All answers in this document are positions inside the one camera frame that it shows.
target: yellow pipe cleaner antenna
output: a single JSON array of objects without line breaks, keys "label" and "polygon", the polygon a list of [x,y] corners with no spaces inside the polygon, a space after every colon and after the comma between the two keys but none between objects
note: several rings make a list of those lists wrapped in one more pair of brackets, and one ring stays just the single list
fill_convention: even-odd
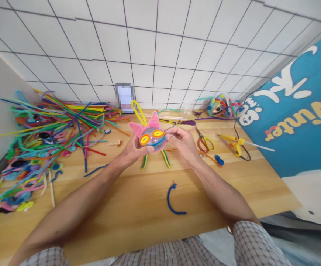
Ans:
[{"label": "yellow pipe cleaner antenna", "polygon": [[[132,104],[132,108],[133,108],[133,110],[134,110],[137,118],[138,118],[139,121],[141,122],[141,124],[144,125],[144,126],[147,126],[147,121],[146,121],[145,115],[143,114],[142,109],[141,109],[141,107],[139,106],[138,102],[136,102],[135,100],[132,100],[131,104]],[[140,113],[141,113],[141,115],[142,115],[143,120],[142,120],[141,117],[139,116],[139,114],[138,114],[138,112],[137,112],[137,110],[136,110],[135,104],[136,104],[137,107],[139,108],[139,111],[140,111]]]}]

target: yellow pipe cleaner eye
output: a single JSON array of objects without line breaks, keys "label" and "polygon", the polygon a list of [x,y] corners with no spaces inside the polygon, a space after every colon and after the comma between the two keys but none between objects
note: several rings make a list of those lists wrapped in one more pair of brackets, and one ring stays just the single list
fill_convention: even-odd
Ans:
[{"label": "yellow pipe cleaner eye", "polygon": [[140,139],[139,139],[139,143],[143,146],[147,145],[147,143],[150,141],[151,137],[150,135],[146,134],[143,135]]},{"label": "yellow pipe cleaner eye", "polygon": [[159,138],[159,137],[163,137],[163,135],[164,135],[164,131],[161,131],[159,129],[152,131],[152,137]]}]

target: pipe cleaner craft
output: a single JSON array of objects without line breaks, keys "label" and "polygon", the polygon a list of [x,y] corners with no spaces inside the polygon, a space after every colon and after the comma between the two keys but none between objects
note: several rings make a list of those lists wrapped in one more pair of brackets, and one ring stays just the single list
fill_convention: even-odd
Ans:
[{"label": "pipe cleaner craft", "polygon": [[[135,104],[139,108],[142,118],[139,116],[139,114],[135,108]],[[157,112],[154,111],[152,113],[152,116],[149,119],[148,124],[147,124],[146,118],[142,112],[142,109],[140,108],[138,102],[136,102],[135,100],[132,100],[132,108],[135,111],[136,116],[140,120],[141,125],[131,122],[131,123],[129,123],[129,126],[133,130],[135,135],[139,138],[140,145],[142,147],[143,146],[153,146],[154,152],[160,151],[163,154],[165,164],[167,165],[168,168],[170,168],[167,154],[165,153],[165,150],[163,150],[165,144],[167,143],[167,140],[165,139],[164,131],[160,127],[161,125],[159,124]],[[146,155],[143,158],[143,163],[141,166],[142,171],[146,167],[147,158],[148,158],[148,155]]]},{"label": "pipe cleaner craft", "polygon": [[223,93],[221,93],[217,97],[206,97],[197,100],[205,99],[210,99],[210,102],[206,108],[210,117],[219,117],[222,115],[226,118],[232,118],[236,117],[237,112],[241,112],[243,110],[240,101],[232,101],[231,98],[229,98]]}]

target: wooden tabletop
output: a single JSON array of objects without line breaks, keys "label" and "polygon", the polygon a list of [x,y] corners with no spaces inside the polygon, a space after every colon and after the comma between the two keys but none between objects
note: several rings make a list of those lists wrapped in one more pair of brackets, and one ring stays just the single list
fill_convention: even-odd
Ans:
[{"label": "wooden tabletop", "polygon": [[[177,115],[175,112],[162,114]],[[138,123],[136,117],[131,120]],[[120,129],[132,134],[128,121],[117,124]],[[209,154],[212,157],[218,154],[225,164],[220,168],[209,158],[203,160],[240,191],[259,218],[300,207],[298,200],[257,148],[246,145],[252,159],[244,161],[235,157],[228,144],[215,136],[234,136],[233,125],[233,121],[197,121],[201,133],[215,143],[214,152]],[[161,122],[161,126],[166,129],[172,125]],[[236,128],[240,137],[250,141],[239,125],[236,125]],[[104,138],[109,143],[117,140],[125,143],[129,140],[129,137],[114,128],[110,129],[111,134]],[[195,130],[193,136],[195,140],[198,139]],[[96,134],[91,140],[98,137],[99,134]],[[120,147],[108,146],[108,143],[95,145],[94,149],[104,152],[106,156],[91,154],[88,157],[88,171],[109,163],[123,149],[124,143]],[[165,148],[171,149],[173,146],[167,143]],[[180,160],[178,152],[167,152],[167,155],[171,169],[166,167],[162,154],[155,153],[148,157],[145,171],[141,172],[142,159],[139,159],[123,172],[104,201],[65,245],[66,256],[72,265],[117,256],[227,226],[221,214],[209,201],[197,176]],[[81,149],[58,161],[65,166],[63,175],[53,184],[57,204],[88,181],[88,178],[83,178],[85,172]],[[177,211],[186,211],[187,215],[175,215],[168,208],[167,192],[173,182],[177,183],[177,187],[170,194],[172,207]],[[4,183],[0,193],[12,185],[12,182]],[[35,204],[27,212],[0,214],[0,265],[8,264],[22,241],[51,210],[50,189],[47,189],[43,196],[39,195],[39,192],[34,193],[32,200]]]}]

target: craft toy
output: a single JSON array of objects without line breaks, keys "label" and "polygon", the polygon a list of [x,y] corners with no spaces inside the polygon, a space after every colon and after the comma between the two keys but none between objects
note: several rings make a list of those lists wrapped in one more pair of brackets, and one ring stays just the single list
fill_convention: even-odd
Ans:
[{"label": "craft toy", "polygon": [[[135,105],[139,108],[139,111],[142,115],[142,118],[139,116]],[[163,150],[165,144],[167,143],[167,140],[165,139],[165,133],[161,129],[161,125],[159,124],[158,115],[157,112],[154,111],[151,115],[151,118],[148,121],[148,124],[146,122],[146,118],[142,112],[142,109],[140,108],[139,104],[133,100],[132,101],[132,107],[135,111],[136,116],[142,123],[135,124],[133,122],[129,123],[130,128],[133,130],[135,135],[139,138],[140,145],[143,146],[153,146],[154,147],[154,153],[160,151],[163,154],[163,158],[165,161],[165,164],[168,168],[170,168],[170,164],[168,161],[167,154],[165,153],[165,150]],[[144,157],[143,164],[141,167],[141,170],[143,171],[146,167],[148,155]]]}]

